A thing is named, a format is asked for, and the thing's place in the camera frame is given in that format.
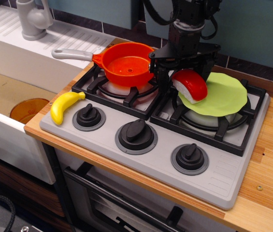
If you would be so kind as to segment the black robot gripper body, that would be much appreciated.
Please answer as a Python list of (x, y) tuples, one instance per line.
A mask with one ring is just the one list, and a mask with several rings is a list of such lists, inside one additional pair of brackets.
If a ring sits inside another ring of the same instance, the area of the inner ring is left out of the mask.
[(195, 27), (188, 24), (170, 24), (168, 42), (162, 48), (149, 53), (150, 72), (158, 68), (179, 70), (192, 68), (199, 73), (200, 63), (206, 59), (216, 62), (221, 46), (214, 43), (201, 43), (204, 24)]

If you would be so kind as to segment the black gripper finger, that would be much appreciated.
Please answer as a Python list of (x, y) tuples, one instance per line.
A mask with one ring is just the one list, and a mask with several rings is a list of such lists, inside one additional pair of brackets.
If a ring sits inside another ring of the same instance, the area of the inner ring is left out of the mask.
[(209, 74), (214, 66), (215, 61), (213, 59), (206, 59), (200, 63), (199, 74), (204, 81), (207, 81)]
[(169, 71), (167, 69), (158, 69), (157, 79), (159, 92), (166, 93), (169, 85)]

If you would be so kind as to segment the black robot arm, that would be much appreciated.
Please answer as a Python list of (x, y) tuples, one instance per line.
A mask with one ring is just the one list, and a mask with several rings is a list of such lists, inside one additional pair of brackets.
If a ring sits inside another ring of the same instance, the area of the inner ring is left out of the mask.
[(207, 80), (217, 59), (220, 46), (202, 43), (216, 32), (203, 36), (205, 21), (210, 20), (217, 29), (214, 14), (220, 10), (218, 0), (174, 0), (168, 20), (163, 19), (148, 0), (143, 1), (150, 16), (158, 24), (169, 27), (168, 42), (162, 48), (149, 53), (149, 71), (154, 74), (160, 92), (170, 87), (169, 71), (191, 68)]

